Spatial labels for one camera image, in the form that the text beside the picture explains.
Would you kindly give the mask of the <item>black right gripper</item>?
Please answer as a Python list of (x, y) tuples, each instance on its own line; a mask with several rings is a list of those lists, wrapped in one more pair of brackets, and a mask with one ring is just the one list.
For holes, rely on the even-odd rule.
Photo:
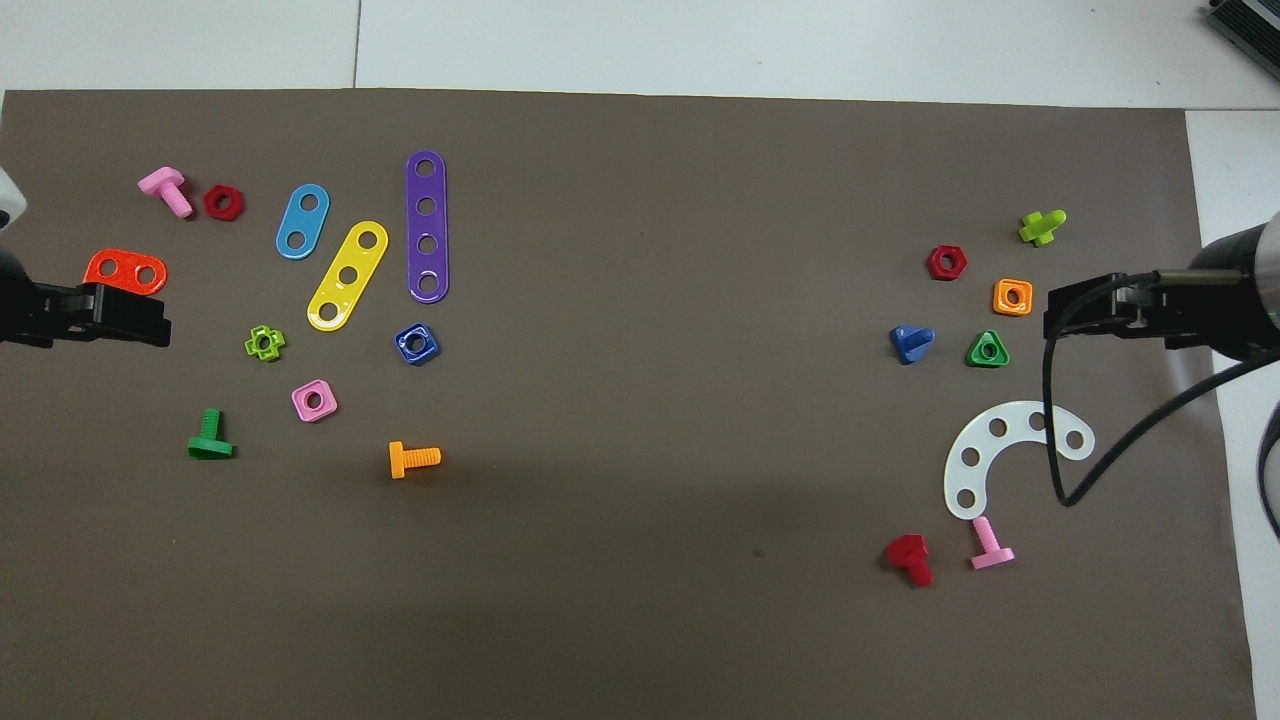
[[(1158, 338), (1166, 348), (1204, 346), (1238, 361), (1276, 348), (1275, 225), (1256, 225), (1216, 240), (1187, 268), (1156, 270), (1155, 279), (1134, 292), (1138, 315), (1133, 307), (1114, 313), (1088, 307), (1108, 307), (1111, 297), (1132, 281), (1132, 275), (1097, 275), (1051, 290), (1044, 340)], [(1064, 320), (1065, 311), (1076, 304), (1078, 313)]]

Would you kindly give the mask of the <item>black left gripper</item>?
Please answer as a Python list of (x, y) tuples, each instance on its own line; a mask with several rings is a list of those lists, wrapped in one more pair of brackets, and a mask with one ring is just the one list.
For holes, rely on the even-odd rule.
[(35, 348), (99, 340), (170, 346), (172, 322), (163, 301), (101, 283), (86, 283), (84, 293), (90, 320), (69, 309), (84, 299), (78, 286), (36, 283), (17, 256), (1, 249), (1, 341)]

